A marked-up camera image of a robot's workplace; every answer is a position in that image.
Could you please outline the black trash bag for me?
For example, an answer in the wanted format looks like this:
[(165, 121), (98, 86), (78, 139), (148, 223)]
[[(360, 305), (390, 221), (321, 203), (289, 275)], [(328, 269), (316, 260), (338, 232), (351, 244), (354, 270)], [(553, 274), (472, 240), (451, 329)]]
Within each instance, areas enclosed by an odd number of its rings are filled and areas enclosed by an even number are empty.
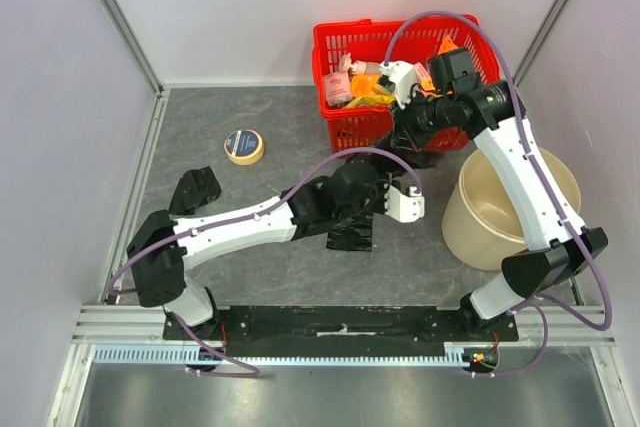
[(194, 215), (199, 208), (216, 201), (221, 193), (221, 185), (210, 166), (188, 170), (174, 190), (168, 211), (175, 216)]
[[(444, 158), (444, 152), (422, 150), (416, 152), (404, 138), (392, 146), (392, 133), (376, 140), (374, 148), (391, 152), (404, 160), (412, 169), (423, 170), (434, 168)], [(395, 161), (379, 154), (358, 153), (352, 156), (346, 164), (364, 161), (373, 165), (383, 180), (395, 179), (403, 176), (406, 170)], [(326, 248), (343, 252), (371, 252), (373, 246), (374, 214), (384, 214), (383, 201), (376, 203), (376, 207), (358, 215), (341, 220), (327, 234)]]

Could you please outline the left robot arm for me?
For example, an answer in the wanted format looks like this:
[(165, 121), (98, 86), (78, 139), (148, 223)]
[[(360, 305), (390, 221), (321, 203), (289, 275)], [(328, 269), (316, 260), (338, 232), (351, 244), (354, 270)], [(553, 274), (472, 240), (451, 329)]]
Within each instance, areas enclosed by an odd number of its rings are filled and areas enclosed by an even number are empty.
[(283, 204), (275, 196), (250, 208), (204, 218), (172, 219), (165, 210), (154, 212), (127, 248), (128, 256), (134, 257), (170, 240), (131, 267), (139, 305), (162, 307), (181, 317), (196, 338), (210, 339), (219, 331), (220, 316), (211, 290), (190, 280), (188, 270), (246, 248), (329, 233), (380, 207), (388, 181), (388, 174), (356, 156), (332, 175), (306, 182)]

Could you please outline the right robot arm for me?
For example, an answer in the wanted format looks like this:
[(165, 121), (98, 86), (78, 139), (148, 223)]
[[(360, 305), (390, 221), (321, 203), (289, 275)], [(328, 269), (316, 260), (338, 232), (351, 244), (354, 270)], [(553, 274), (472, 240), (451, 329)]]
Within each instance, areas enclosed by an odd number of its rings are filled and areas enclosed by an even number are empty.
[(608, 238), (569, 205), (510, 81), (483, 83), (466, 48), (431, 58), (428, 69), (434, 89), (423, 93), (413, 65), (381, 63), (395, 97), (395, 133), (419, 149), (446, 129), (462, 130), (494, 169), (524, 234), (524, 250), (505, 257), (500, 274), (472, 292), (470, 308), (458, 315), (460, 333), (477, 341), (493, 330), (495, 317), (593, 267)]

